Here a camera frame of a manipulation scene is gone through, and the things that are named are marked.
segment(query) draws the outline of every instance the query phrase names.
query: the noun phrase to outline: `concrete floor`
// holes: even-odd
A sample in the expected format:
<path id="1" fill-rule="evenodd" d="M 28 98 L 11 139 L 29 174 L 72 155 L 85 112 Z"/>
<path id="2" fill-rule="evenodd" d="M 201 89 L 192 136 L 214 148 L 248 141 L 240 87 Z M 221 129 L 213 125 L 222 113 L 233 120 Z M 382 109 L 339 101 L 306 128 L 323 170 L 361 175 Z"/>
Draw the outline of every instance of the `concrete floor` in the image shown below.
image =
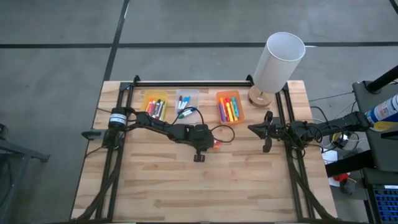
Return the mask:
<path id="1" fill-rule="evenodd" d="M 0 44 L 111 43 L 122 4 L 3 0 Z M 397 22 L 388 0 L 131 0 L 121 42 L 265 42 L 280 30 L 305 42 L 396 41 Z M 110 80 L 242 80 L 261 51 L 119 49 Z M 80 133 L 93 122 L 109 52 L 0 49 L 0 123 L 10 141 L 51 154 L 47 164 L 31 163 L 15 223 L 68 220 L 87 145 Z M 398 47 L 312 47 L 291 79 L 304 80 L 314 100 L 349 92 L 353 82 L 397 64 Z M 353 101 L 346 95 L 311 104 L 332 119 Z M 333 195 L 340 218 L 366 220 L 358 198 Z"/>

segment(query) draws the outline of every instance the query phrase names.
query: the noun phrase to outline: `lamp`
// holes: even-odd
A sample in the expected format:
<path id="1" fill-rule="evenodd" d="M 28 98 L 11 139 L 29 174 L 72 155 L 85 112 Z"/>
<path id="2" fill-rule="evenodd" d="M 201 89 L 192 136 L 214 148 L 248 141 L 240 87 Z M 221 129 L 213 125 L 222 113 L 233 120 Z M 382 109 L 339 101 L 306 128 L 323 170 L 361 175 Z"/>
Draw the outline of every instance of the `lamp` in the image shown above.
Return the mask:
<path id="1" fill-rule="evenodd" d="M 249 90 L 249 101 L 258 107 L 269 105 L 304 54 L 305 45 L 296 35 L 287 32 L 272 34 L 254 72 L 254 86 Z"/>

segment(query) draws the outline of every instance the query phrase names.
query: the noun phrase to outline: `spray can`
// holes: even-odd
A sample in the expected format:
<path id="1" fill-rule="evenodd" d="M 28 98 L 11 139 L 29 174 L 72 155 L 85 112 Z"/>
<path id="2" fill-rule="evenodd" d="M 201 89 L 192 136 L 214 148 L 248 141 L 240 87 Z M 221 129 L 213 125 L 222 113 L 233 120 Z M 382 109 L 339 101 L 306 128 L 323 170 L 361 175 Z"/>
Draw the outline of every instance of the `spray can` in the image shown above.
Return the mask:
<path id="1" fill-rule="evenodd" d="M 389 98 L 365 113 L 374 128 L 387 130 L 398 125 L 398 95 Z"/>

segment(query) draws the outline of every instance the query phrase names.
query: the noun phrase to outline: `wooden table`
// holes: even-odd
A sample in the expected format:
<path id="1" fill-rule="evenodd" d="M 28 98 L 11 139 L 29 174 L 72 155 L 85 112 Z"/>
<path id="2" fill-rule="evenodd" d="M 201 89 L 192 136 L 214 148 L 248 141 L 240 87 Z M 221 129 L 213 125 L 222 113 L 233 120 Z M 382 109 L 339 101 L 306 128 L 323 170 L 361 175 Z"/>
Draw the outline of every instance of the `wooden table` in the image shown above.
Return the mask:
<path id="1" fill-rule="evenodd" d="M 116 105 L 120 82 L 104 82 L 98 108 L 111 110 Z M 290 94 L 297 120 L 312 120 L 303 81 L 289 81 Z M 141 107 L 146 90 L 165 90 L 169 103 L 165 120 L 175 118 L 177 88 L 135 88 L 132 107 Z M 276 101 L 267 108 L 256 108 L 248 98 L 248 87 L 198 87 L 198 109 L 212 128 L 219 124 L 215 95 L 218 91 L 238 90 L 245 121 L 234 125 L 236 138 L 219 149 L 210 149 L 206 162 L 193 162 L 194 148 L 169 141 L 166 136 L 146 129 L 128 133 L 124 147 L 114 222 L 292 222 L 296 221 L 294 200 L 282 142 L 273 141 L 268 154 L 262 153 L 264 140 L 248 130 L 249 124 L 261 123 L 267 110 L 278 116 Z M 109 113 L 97 110 L 95 129 L 106 129 Z M 213 133 L 229 139 L 228 129 Z M 90 142 L 88 152 L 98 148 L 101 140 Z M 333 216 L 335 204 L 331 195 L 322 155 L 318 147 L 306 148 L 304 157 L 310 188 L 320 203 Z M 86 158 L 72 211 L 79 216 L 98 193 L 101 185 L 106 150 Z M 105 199 L 108 210 L 110 190 Z M 300 193 L 304 215 L 305 201 Z"/>

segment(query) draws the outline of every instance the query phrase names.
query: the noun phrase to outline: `clear plastic container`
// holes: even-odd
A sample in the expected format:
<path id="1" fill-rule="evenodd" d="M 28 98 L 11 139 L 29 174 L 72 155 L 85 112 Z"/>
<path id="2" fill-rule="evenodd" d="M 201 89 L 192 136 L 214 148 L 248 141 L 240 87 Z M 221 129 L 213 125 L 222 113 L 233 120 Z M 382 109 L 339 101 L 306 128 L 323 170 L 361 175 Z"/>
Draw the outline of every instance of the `clear plastic container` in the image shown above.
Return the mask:
<path id="1" fill-rule="evenodd" d="M 237 121 L 223 121 L 223 119 L 221 118 L 221 111 L 220 111 L 220 107 L 218 106 L 218 103 L 220 102 L 220 98 L 223 98 L 225 100 L 225 98 L 229 98 L 232 99 L 232 97 L 236 98 L 236 104 L 238 106 L 238 110 L 239 110 L 239 117 L 237 117 Z M 233 91 L 222 91 L 222 92 L 218 92 L 216 94 L 216 102 L 217 102 L 217 108 L 218 108 L 218 116 L 220 117 L 220 123 L 221 124 L 226 124 L 226 125 L 230 125 L 230 124 L 239 124 L 240 122 L 242 122 L 244 120 L 244 113 L 243 113 L 243 107 L 242 107 L 242 103 L 241 103 L 241 97 L 239 95 L 239 92 L 236 90 Z"/>
<path id="2" fill-rule="evenodd" d="M 164 101 L 164 112 L 162 112 L 161 116 L 160 116 L 160 120 L 164 121 L 164 116 L 166 114 L 166 108 L 167 108 L 167 98 L 168 98 L 168 94 L 166 93 L 166 91 L 160 91 L 160 90 L 147 90 L 144 93 L 144 99 L 142 100 L 142 104 L 141 104 L 141 111 L 145 111 L 148 107 L 149 104 L 149 100 L 153 99 L 154 101 L 157 102 L 157 100 L 161 100 Z"/>
<path id="3" fill-rule="evenodd" d="M 180 96 L 182 96 L 182 100 L 186 96 L 190 96 L 190 100 L 187 103 L 186 107 L 192 106 L 200 110 L 199 107 L 199 90 L 189 90 L 189 89 L 178 89 L 176 94 L 175 94 L 175 109 L 174 109 L 174 114 L 177 116 L 178 114 L 178 101 Z M 195 124 L 195 123 L 200 123 L 200 115 L 198 114 L 197 111 L 193 111 L 192 114 L 184 117 L 184 118 L 179 118 L 176 123 L 180 124 Z"/>

